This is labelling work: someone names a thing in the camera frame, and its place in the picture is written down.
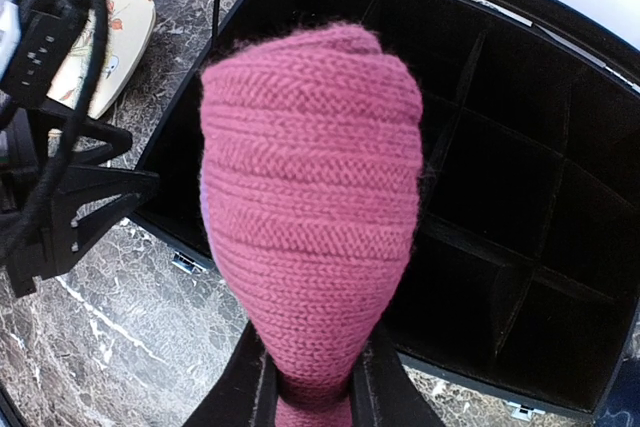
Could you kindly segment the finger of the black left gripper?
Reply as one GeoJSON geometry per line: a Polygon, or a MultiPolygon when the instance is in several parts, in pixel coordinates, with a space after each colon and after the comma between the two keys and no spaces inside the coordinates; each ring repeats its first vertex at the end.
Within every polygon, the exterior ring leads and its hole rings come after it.
{"type": "Polygon", "coordinates": [[[71,166],[29,234],[4,261],[17,297],[36,292],[35,280],[70,272],[121,219],[151,199],[155,173],[71,166]]]}

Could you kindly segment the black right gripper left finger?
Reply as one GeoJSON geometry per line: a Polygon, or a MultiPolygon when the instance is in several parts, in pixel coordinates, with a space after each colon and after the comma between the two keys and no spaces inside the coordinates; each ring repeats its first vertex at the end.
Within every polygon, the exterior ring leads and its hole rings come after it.
{"type": "Polygon", "coordinates": [[[245,326],[216,384],[184,427],[273,427],[278,375],[251,322],[245,326]]]}

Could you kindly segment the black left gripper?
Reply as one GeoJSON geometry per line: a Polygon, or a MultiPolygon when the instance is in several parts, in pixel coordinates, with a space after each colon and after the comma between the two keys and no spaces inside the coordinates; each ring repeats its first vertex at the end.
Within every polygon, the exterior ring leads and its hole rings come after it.
{"type": "MultiPolygon", "coordinates": [[[[35,108],[46,98],[52,81],[90,18],[93,37],[89,66],[78,97],[88,107],[106,60],[108,10],[106,0],[12,0],[5,16],[17,46],[1,55],[1,90],[25,108],[35,108]]],[[[34,110],[36,152],[53,157],[61,147],[62,133],[74,110],[51,99],[34,110]]],[[[86,116],[74,141],[72,162],[100,165],[132,147],[132,134],[86,116]]]]}

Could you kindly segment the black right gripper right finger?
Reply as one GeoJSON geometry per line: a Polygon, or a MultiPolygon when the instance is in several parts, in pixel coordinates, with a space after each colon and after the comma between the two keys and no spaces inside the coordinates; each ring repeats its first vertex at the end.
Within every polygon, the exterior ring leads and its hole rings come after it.
{"type": "Polygon", "coordinates": [[[382,323],[354,365],[350,402],[353,426],[444,427],[405,372],[382,323]]]}

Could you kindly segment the maroon purple orange sock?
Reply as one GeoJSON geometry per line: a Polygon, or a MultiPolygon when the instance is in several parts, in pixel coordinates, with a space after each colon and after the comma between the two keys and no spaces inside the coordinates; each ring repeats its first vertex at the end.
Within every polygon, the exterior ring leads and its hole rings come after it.
{"type": "Polygon", "coordinates": [[[348,426],[353,366],[409,263],[421,92],[375,34],[337,23],[201,76],[212,257],[279,372],[279,426],[348,426]]]}

